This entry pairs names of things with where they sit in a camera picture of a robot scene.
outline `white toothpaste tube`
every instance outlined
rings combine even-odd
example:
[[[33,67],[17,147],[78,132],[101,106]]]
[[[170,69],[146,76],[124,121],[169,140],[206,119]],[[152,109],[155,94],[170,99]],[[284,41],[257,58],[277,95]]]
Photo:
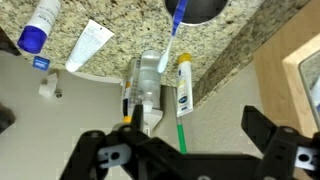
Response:
[[[177,117],[193,111],[191,55],[182,54],[178,59]]]
[[[68,58],[66,69],[69,72],[77,71],[113,35],[107,28],[90,19]]]

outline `granite countertop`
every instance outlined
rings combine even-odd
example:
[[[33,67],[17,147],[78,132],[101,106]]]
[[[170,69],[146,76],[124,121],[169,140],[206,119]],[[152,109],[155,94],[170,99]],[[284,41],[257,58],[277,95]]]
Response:
[[[31,17],[37,0],[0,0],[2,29],[17,42]],[[308,0],[229,0],[214,20],[201,26],[181,25],[173,43],[162,84],[174,86],[177,57],[193,56],[194,104],[203,104],[239,70],[252,60],[252,54]],[[62,0],[56,23],[41,56],[51,67],[64,64],[79,35],[93,19],[115,33],[81,72],[124,78],[131,59],[143,51],[164,51],[171,31],[171,17],[163,0]],[[22,52],[32,61],[33,56]]]
[[[162,84],[175,85],[177,57],[188,52],[193,56],[194,84],[219,57],[231,40],[264,0],[230,0],[215,20],[202,26],[181,25],[170,54]],[[37,0],[2,0],[1,27],[17,42],[31,17]],[[93,19],[114,32],[81,72],[123,78],[131,59],[143,51],[163,51],[171,31],[171,16],[162,0],[62,0],[62,8],[41,56],[51,60],[51,67],[65,69],[64,64],[82,30]],[[22,52],[28,61],[33,55]]]

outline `blue cap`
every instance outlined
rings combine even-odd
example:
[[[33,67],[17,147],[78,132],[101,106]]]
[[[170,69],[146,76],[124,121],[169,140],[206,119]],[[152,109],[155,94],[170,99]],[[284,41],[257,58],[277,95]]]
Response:
[[[26,26],[18,40],[18,46],[31,54],[38,54],[46,39],[47,35],[41,29],[34,26]]]

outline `bolt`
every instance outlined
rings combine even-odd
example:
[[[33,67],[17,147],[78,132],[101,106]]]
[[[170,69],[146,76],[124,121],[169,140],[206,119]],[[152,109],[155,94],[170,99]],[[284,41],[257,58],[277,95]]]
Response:
[[[211,180],[211,178],[208,176],[202,175],[198,177],[198,180]]]
[[[61,92],[61,90],[56,90],[54,93],[56,94],[56,97],[57,97],[57,98],[61,98],[61,97],[62,97],[62,92]]]
[[[284,128],[284,131],[286,131],[287,133],[293,133],[294,130],[291,128]]]
[[[131,131],[131,127],[127,126],[127,127],[123,128],[123,130],[124,130],[124,132],[129,132],[129,131]]]
[[[93,138],[97,138],[97,137],[99,137],[99,133],[97,133],[97,132],[93,132],[93,133],[91,134],[91,137],[93,137]]]
[[[277,180],[277,179],[271,176],[266,176],[263,178],[263,180]]]

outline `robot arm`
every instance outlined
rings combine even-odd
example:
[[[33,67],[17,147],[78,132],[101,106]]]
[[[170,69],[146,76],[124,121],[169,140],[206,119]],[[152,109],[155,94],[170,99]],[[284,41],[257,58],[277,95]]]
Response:
[[[295,167],[319,178],[320,135],[312,139],[290,127],[277,127],[254,107],[244,109],[242,129],[264,154],[181,154],[139,128],[143,106],[137,105],[132,123],[109,134],[84,133],[60,180],[103,180],[108,169],[122,168],[132,179],[147,180],[292,180]]]

